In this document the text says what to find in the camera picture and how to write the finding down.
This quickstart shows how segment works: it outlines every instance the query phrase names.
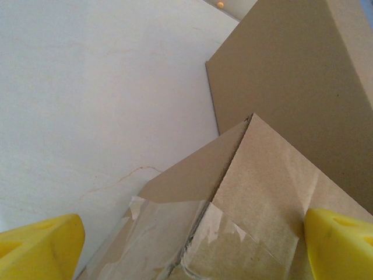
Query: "yellow foam block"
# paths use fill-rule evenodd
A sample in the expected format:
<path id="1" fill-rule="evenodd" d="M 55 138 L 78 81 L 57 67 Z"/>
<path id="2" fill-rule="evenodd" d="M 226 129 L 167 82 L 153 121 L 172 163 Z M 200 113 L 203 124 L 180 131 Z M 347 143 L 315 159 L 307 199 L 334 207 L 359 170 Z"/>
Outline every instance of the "yellow foam block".
<path id="1" fill-rule="evenodd" d="M 315 280 L 373 279 L 373 225 L 325 209 L 309 209 L 304 221 Z"/>
<path id="2" fill-rule="evenodd" d="M 85 232 L 77 214 L 0 233 L 0 280 L 71 280 Z"/>

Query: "cardboard box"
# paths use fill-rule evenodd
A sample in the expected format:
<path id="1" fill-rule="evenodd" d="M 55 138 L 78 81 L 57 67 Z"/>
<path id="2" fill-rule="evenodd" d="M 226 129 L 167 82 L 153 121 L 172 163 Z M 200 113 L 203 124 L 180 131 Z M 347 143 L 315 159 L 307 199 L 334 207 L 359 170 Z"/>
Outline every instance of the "cardboard box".
<path id="1" fill-rule="evenodd" d="M 78 279 L 312 279 L 309 207 L 373 222 L 253 115 L 150 181 Z"/>
<path id="2" fill-rule="evenodd" d="M 257 113 L 373 213 L 372 54 L 359 0 L 258 0 L 206 64 L 220 133 Z"/>

